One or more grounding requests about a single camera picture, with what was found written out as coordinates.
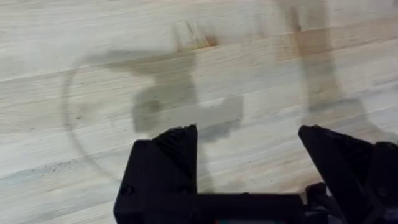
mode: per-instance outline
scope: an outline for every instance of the wood grain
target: wood grain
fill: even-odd
[[[196,123],[201,192],[320,180],[319,124],[397,141],[397,4],[0,3],[0,223],[114,223],[136,139]]]

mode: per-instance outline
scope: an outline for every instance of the light wood floor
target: light wood floor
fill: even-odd
[[[201,192],[300,191],[300,125],[396,141],[397,47],[392,0],[3,0],[0,223],[114,223],[132,143],[192,123]]]

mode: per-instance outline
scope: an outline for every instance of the wooden board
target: wooden board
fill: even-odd
[[[132,143],[197,124],[200,192],[320,181],[319,124],[397,141],[393,0],[0,3],[0,223],[114,223]]]

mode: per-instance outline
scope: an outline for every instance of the black plastic part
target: black plastic part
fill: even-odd
[[[336,202],[326,193],[325,183],[310,185],[305,189],[305,192],[307,194],[307,206],[309,208],[323,207],[325,211],[327,211],[327,214],[333,215],[336,218],[341,218]]]
[[[398,146],[378,142],[374,151],[368,183],[380,202],[389,208],[398,207]]]
[[[303,202],[296,194],[197,195],[196,154],[195,126],[137,141],[114,206],[117,223],[303,222]]]
[[[384,208],[366,188],[374,145],[319,126],[298,132],[312,161],[349,224],[374,223]]]

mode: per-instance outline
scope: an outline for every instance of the black mount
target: black mount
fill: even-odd
[[[197,194],[197,135],[191,125],[134,143],[114,206],[118,224],[384,223],[384,212],[398,203],[398,146],[319,126],[298,132],[325,181],[307,187],[306,205],[298,194]]]

